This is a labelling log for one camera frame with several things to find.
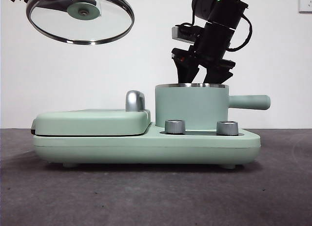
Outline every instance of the mint green appliance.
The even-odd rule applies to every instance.
[[[128,34],[134,12],[126,0],[24,0],[26,15],[36,30],[57,41],[97,45]],[[217,164],[227,169],[252,162],[260,151],[260,137],[228,121],[228,109],[266,110],[266,95],[230,96],[222,85],[235,63],[226,51],[246,46],[252,24],[241,0],[193,0],[193,21],[172,28],[172,38],[190,44],[174,48],[172,59],[178,82],[156,86],[156,122],[145,109],[144,94],[129,91],[125,109],[43,113],[34,120],[36,153],[44,160],[78,164]],[[195,16],[206,20],[195,26]],[[230,48],[243,18],[250,32],[242,45]],[[206,84],[191,84],[198,66],[207,69]]]
[[[193,91],[198,91],[197,99],[185,97]],[[201,98],[207,103],[195,106]],[[245,130],[219,134],[217,120],[227,121],[229,107],[265,110],[270,98],[229,96],[225,85],[160,85],[156,87],[155,124],[145,109],[144,94],[129,91],[124,110],[40,114],[32,126],[34,147],[42,159],[65,167],[85,163],[218,164],[232,169],[252,162],[261,145],[257,134]],[[203,119],[203,114],[210,116]],[[185,130],[166,132],[170,120],[183,121]]]

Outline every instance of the white wall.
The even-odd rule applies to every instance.
[[[38,33],[23,2],[1,0],[1,126],[29,128],[38,113],[124,108],[128,90],[145,93],[155,118],[154,86],[176,83],[171,27],[191,20],[192,0],[127,0],[136,15],[124,38],[99,46],[75,46]],[[268,111],[230,110],[243,128],[312,128],[312,15],[298,0],[244,0],[252,21],[250,44],[225,58],[235,61],[231,94],[268,94]],[[232,47],[245,40],[242,20]],[[202,70],[196,78],[204,79]]]

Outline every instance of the silver lid handle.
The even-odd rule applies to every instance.
[[[144,109],[144,94],[140,91],[128,91],[126,96],[126,112],[139,112]]]

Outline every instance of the dark gray mat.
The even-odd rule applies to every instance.
[[[1,130],[2,226],[310,226],[312,130],[251,130],[253,163],[82,165],[33,152],[29,130]]]

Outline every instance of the pot lid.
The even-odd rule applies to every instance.
[[[125,0],[29,0],[26,13],[42,34],[82,45],[120,39],[131,30],[135,20]]]

